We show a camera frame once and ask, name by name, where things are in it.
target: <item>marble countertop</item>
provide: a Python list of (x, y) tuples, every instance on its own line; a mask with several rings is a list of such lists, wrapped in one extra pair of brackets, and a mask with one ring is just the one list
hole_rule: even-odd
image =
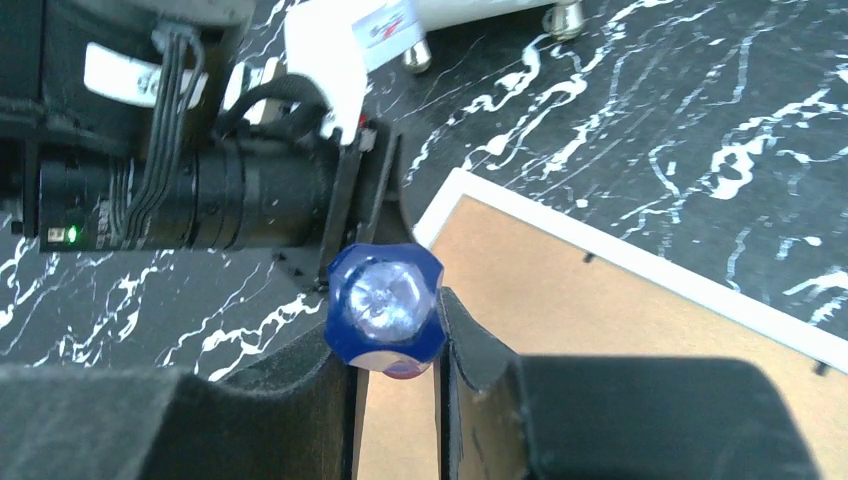
[[(286, 6), (260, 2), (245, 60), (282, 54)], [(462, 167), (848, 338), (848, 7), (585, 10), (569, 44), (532, 10), (431, 34), (420, 77), (375, 72), (367, 104), (406, 135), (413, 217)], [(321, 316), (267, 251), (40, 255), (6, 225), (0, 255), (4, 363), (217, 379)]]

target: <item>white border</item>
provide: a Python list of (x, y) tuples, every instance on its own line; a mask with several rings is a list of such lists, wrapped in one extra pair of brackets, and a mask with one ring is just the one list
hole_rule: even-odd
[(848, 341), (459, 168), (453, 169), (415, 225), (418, 243), (427, 248), (433, 246), (463, 196), (594, 253), (740, 325), (848, 373)]

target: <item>silver bolt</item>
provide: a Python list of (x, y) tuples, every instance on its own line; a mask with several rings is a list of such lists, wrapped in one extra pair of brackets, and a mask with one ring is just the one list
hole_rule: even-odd
[(424, 73), (430, 68), (433, 57), (430, 55), (430, 47), (427, 40), (421, 40), (409, 50), (403, 52), (403, 66), (409, 73)]
[(542, 23), (545, 30), (560, 42), (577, 38), (586, 25), (582, 0), (560, 0), (548, 10)]

